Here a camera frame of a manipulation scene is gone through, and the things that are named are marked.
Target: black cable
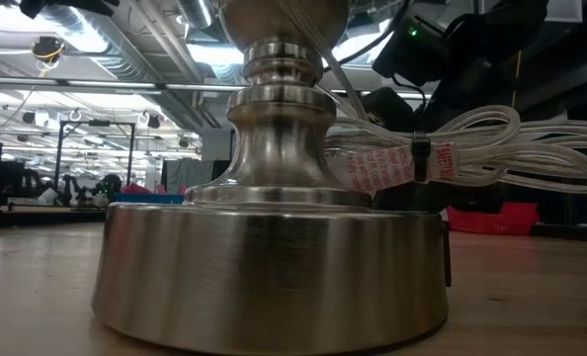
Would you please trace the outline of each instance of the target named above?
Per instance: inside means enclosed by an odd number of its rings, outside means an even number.
[[[401,82],[399,82],[396,79],[396,75],[392,76],[392,82],[394,82],[394,85],[401,87],[401,88],[408,88],[411,90],[414,90],[415,92],[421,94],[421,98],[423,98],[423,107],[425,108],[425,106],[428,104],[428,100],[425,96],[425,92],[423,91],[423,89],[419,88],[418,86],[414,86],[414,85],[407,85],[407,84],[402,84]]]
[[[362,47],[360,50],[356,51],[355,53],[353,53],[345,58],[342,58],[341,60],[338,61],[338,63],[340,63],[340,65],[344,65],[348,62],[351,62],[351,61],[359,58],[360,56],[364,55],[369,50],[375,48],[381,42],[383,42],[383,40],[385,40],[388,36],[390,36],[390,34],[392,34],[394,32],[394,28],[396,27],[396,24],[398,24],[399,21],[401,21],[401,19],[403,19],[403,16],[407,12],[408,7],[410,7],[410,3],[412,3],[412,0],[404,0],[403,1],[403,3],[401,4],[401,8],[399,9],[399,11],[397,11],[396,15],[394,15],[394,18],[392,18],[392,21],[390,21],[390,23],[388,24],[388,28],[385,29],[385,32],[383,34],[381,34],[381,36],[376,38],[371,43],[365,45],[364,47]],[[331,71],[331,67],[324,68],[325,73],[329,72],[329,71]]]

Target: cord tag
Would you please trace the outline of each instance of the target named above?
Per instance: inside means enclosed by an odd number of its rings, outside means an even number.
[[[347,187],[373,193],[414,181],[414,160],[409,145],[328,159],[335,176]],[[459,156],[453,143],[432,144],[427,180],[459,175]]]

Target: metal lamp base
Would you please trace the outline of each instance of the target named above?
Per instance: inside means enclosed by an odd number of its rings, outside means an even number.
[[[213,354],[382,347],[447,317],[440,228],[360,208],[112,205],[93,308],[124,334]]]

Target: ceiling duct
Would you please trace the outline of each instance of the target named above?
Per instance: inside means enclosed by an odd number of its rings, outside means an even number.
[[[84,52],[101,52],[111,57],[93,58],[118,80],[129,82],[161,82],[163,77],[153,69],[125,34],[105,16],[66,6],[45,7],[40,16],[51,22],[54,30],[71,46]],[[143,95],[159,105],[170,120],[182,130],[200,132],[203,122],[196,111],[172,92]]]
[[[177,0],[177,7],[193,29],[205,29],[214,22],[214,8],[210,0]]]

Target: desk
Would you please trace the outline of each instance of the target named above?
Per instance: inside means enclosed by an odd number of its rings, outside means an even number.
[[[102,225],[0,229],[0,356],[190,355],[90,310]],[[587,242],[453,233],[450,317],[391,355],[587,356]]]

